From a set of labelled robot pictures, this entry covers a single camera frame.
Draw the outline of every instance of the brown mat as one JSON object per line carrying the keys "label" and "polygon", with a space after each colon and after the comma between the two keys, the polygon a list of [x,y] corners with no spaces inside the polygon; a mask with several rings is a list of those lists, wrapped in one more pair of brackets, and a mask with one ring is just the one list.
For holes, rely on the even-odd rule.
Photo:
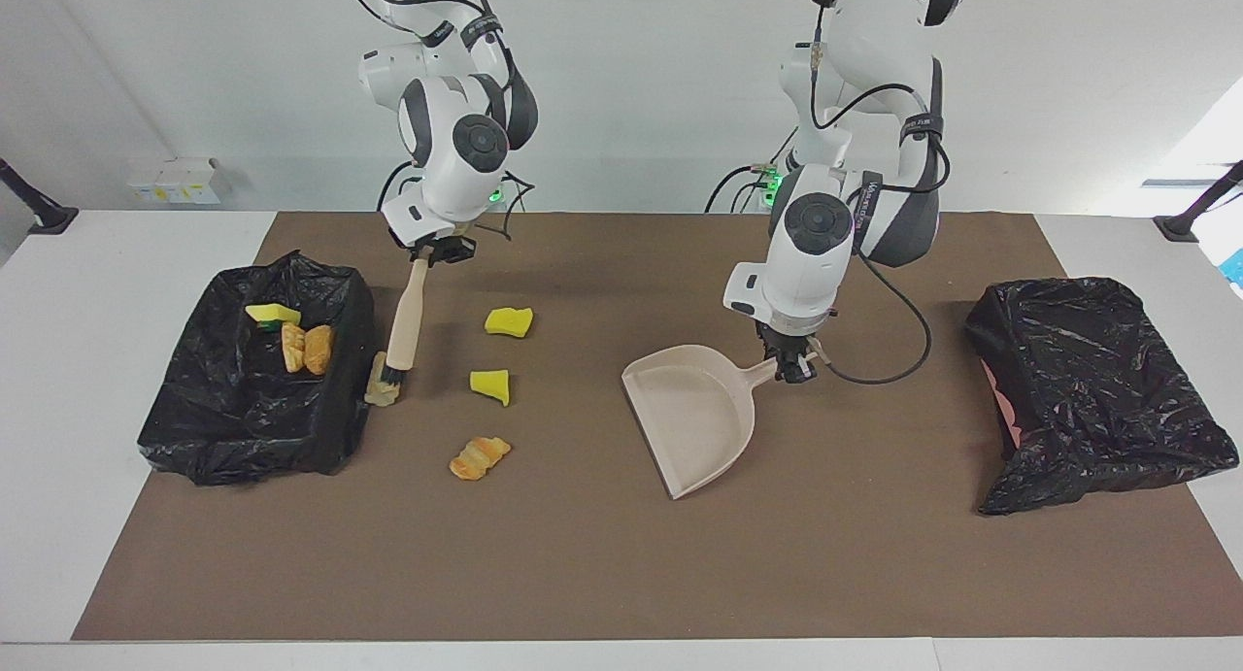
{"label": "brown mat", "polygon": [[[892,276],[936,329],[929,365],[884,389],[768,384],[748,451],[677,503],[619,375],[670,344],[758,360],[720,298],[737,260],[763,260],[762,220],[520,215],[515,236],[434,270],[413,384],[339,475],[153,475],[75,639],[1243,634],[1243,583],[1186,487],[975,514],[999,437],[962,322],[989,282],[1062,273],[1032,216],[946,215]],[[408,267],[378,215],[280,215],[259,260],[295,247],[359,267],[390,316]],[[502,304],[537,309],[527,340],[482,333]],[[858,265],[839,307],[825,347],[845,369],[919,354]],[[498,367],[508,409],[466,388]],[[462,483],[446,465],[476,435],[515,449]]]}

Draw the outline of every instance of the bread piece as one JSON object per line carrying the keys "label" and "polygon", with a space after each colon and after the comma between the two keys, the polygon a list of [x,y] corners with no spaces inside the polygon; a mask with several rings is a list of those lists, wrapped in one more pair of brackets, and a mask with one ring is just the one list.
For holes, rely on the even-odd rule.
{"label": "bread piece", "polygon": [[328,363],[332,362],[332,327],[314,327],[307,331],[306,339],[306,365],[314,375],[323,375],[328,372]]}
{"label": "bread piece", "polygon": [[297,373],[306,365],[307,333],[295,324],[285,322],[281,326],[281,353],[285,354],[285,369]]}
{"label": "bread piece", "polygon": [[461,455],[449,463],[449,471],[467,482],[481,480],[511,450],[501,437],[471,437]]}

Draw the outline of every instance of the white wall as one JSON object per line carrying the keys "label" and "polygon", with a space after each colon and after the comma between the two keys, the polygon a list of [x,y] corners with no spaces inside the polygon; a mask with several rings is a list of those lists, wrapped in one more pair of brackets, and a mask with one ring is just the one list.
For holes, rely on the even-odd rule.
{"label": "white wall", "polygon": [[[232,205],[254,208],[373,206],[401,158],[354,77],[399,35],[353,0],[60,2],[123,87],[98,91],[99,66],[66,57],[50,2],[0,0],[0,150],[62,201],[128,205],[126,159],[162,143],[220,158]],[[492,2],[542,108],[512,163],[539,184],[532,206],[692,211],[791,127],[777,66],[810,34],[808,0]],[[946,206],[1086,211],[1144,180],[1243,73],[1236,6],[966,0],[937,30]]]}
{"label": "white wall", "polygon": [[1243,158],[1243,78],[1222,99],[1213,104],[1203,122],[1181,140],[1165,158],[1154,179],[1188,179],[1203,176],[1217,180],[1224,171],[1222,163]]}

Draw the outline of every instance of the sponge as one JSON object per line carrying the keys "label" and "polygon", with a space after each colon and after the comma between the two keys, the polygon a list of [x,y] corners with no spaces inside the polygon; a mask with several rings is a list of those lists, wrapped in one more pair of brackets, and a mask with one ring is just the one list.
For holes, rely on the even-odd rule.
{"label": "sponge", "polygon": [[500,400],[501,406],[510,406],[510,370],[471,373],[470,389],[472,393]]}
{"label": "sponge", "polygon": [[487,331],[488,334],[506,334],[513,336],[515,339],[525,339],[534,318],[536,313],[530,307],[527,309],[512,307],[492,309],[487,321],[484,322],[484,331]]}
{"label": "sponge", "polygon": [[302,313],[298,309],[290,309],[285,304],[249,304],[246,313],[255,322],[288,322],[295,327],[302,324]]}

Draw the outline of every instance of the black trash bag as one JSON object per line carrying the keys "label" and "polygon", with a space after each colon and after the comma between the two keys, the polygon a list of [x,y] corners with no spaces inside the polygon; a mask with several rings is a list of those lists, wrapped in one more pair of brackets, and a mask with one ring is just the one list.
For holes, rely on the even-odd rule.
{"label": "black trash bag", "polygon": [[[303,329],[333,327],[323,378],[286,372],[281,334],[259,329],[245,312],[267,303],[298,309]],[[332,473],[353,455],[367,422],[363,393],[375,345],[372,291],[358,270],[319,265],[298,251],[225,270],[186,322],[139,451],[153,467],[200,486]]]}
{"label": "black trash bag", "polygon": [[997,391],[1002,476],[986,516],[1151,490],[1239,463],[1187,374],[1121,282],[989,287],[967,336]]}

